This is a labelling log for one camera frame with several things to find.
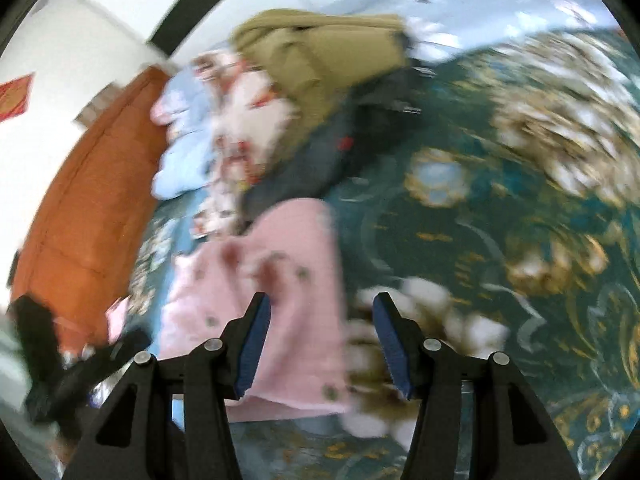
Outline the pink fleece garment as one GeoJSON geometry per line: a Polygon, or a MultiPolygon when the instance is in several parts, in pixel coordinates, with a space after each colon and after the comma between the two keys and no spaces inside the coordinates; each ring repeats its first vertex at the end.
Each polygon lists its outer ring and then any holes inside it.
{"type": "Polygon", "coordinates": [[[265,345],[253,385],[227,404],[232,422],[348,411],[343,278],[328,204],[314,198],[278,203],[245,234],[175,256],[174,269],[160,308],[162,359],[220,336],[255,292],[269,296],[265,345]]]}

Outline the orange wooden headboard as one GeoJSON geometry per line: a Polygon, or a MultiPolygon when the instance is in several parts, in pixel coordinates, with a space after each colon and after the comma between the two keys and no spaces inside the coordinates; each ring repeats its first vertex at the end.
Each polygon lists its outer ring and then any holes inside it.
{"type": "Polygon", "coordinates": [[[151,183],[167,148],[151,119],[168,75],[139,74],[96,118],[52,180],[24,240],[11,296],[54,314],[58,345],[78,353],[107,340],[106,310],[127,296],[156,201],[151,183]]]}

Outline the teal floral plush blanket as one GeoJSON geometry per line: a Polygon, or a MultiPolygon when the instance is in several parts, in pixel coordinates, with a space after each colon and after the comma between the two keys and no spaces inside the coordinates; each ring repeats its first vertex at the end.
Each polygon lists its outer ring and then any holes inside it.
{"type": "Polygon", "coordinates": [[[543,32],[440,66],[420,115],[324,196],[354,414],[240,422],[247,479],[396,479],[418,408],[368,344],[388,292],[425,333],[512,356],[578,474],[639,418],[639,59],[618,30],[543,32]]]}

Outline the light blue fleece garment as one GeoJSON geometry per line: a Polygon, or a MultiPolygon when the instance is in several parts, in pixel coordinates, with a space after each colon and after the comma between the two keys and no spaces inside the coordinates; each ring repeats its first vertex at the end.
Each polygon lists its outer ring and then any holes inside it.
{"type": "Polygon", "coordinates": [[[152,180],[155,198],[172,200],[206,185],[208,168],[215,158],[216,111],[216,98],[191,66],[165,84],[150,111],[152,122],[166,128],[167,139],[152,180]]]}

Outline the white car print pajamas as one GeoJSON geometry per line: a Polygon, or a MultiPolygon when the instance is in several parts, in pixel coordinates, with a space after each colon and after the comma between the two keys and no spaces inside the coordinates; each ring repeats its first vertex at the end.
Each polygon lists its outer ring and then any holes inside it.
{"type": "Polygon", "coordinates": [[[207,195],[193,217],[191,234],[224,237],[243,223],[241,198],[259,182],[288,124],[297,115],[268,73],[230,50],[193,60],[198,79],[213,91],[214,160],[207,195]]]}

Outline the dark grey garment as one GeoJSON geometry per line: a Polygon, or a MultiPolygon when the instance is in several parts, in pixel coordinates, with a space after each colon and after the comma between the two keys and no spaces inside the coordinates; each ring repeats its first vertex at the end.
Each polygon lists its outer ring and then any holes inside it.
{"type": "Polygon", "coordinates": [[[323,196],[405,140],[421,114],[416,104],[419,82],[418,71],[409,66],[349,90],[337,110],[290,158],[266,171],[243,195],[244,226],[277,203],[323,196]]]}

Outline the olive green knit garment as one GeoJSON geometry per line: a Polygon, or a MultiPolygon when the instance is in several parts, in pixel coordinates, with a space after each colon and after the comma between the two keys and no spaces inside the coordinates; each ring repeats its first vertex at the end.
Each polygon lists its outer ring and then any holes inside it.
{"type": "Polygon", "coordinates": [[[405,22],[396,14],[273,9],[239,25],[232,46],[297,108],[268,165],[290,159],[349,89],[407,66],[405,39],[405,22]]]}

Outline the light blue flower pillow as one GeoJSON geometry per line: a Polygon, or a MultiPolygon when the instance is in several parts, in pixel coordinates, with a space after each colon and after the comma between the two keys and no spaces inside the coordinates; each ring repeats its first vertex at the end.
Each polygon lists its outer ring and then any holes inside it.
{"type": "Polygon", "coordinates": [[[322,11],[398,15],[410,58],[431,66],[538,32],[618,26],[602,0],[338,0],[322,11]]]}

